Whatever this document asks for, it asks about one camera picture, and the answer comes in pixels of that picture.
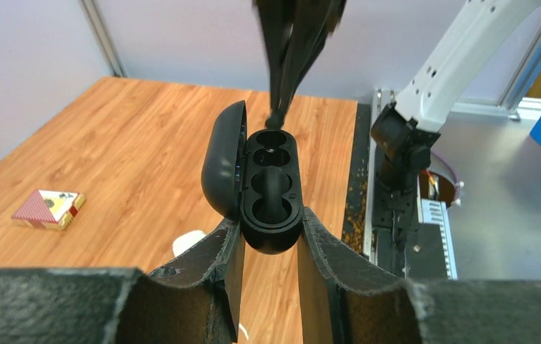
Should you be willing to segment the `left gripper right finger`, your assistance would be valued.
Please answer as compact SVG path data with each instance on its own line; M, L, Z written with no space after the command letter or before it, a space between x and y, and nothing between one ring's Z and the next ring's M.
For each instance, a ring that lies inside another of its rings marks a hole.
M297 242L305 343L541 343L541 281L403 279L304 208Z

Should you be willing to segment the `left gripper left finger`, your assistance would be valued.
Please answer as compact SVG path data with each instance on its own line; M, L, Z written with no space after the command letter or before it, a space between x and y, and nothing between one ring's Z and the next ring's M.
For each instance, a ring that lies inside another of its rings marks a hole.
M244 240L223 220L151 273L1 268L0 343L234 343Z

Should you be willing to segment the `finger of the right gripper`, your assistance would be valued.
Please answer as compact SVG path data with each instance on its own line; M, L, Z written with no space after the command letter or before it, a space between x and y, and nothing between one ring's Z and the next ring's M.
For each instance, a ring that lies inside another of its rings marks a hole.
M299 72L290 43L295 25L296 1L254 1L269 68L270 108L285 114L295 94Z
M284 117L295 92L337 29L345 1L291 1L291 27L281 61L279 114Z

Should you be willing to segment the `black earbud case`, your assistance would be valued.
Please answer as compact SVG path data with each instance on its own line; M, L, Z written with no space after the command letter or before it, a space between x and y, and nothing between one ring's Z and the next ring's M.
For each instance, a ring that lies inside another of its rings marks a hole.
M243 100L214 122L201 186L212 208L239 223L258 252L280 254L298 240L304 205L295 137L271 129L248 134Z

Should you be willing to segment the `white earbud charging case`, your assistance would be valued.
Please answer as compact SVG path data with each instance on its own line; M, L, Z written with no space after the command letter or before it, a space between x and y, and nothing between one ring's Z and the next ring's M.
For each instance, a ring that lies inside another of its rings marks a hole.
M206 237L206 233L200 229L189 231L177 237L172 243L174 257L178 257Z

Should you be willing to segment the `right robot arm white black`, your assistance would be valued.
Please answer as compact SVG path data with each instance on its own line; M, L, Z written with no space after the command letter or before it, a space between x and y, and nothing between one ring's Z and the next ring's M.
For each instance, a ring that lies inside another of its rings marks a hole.
M410 84L388 103L370 134L383 151L378 179L410 193L430 166L431 148L463 91L503 41L540 3L466 1ZM279 130L296 90L335 31L344 1L254 1L269 68L271 113Z

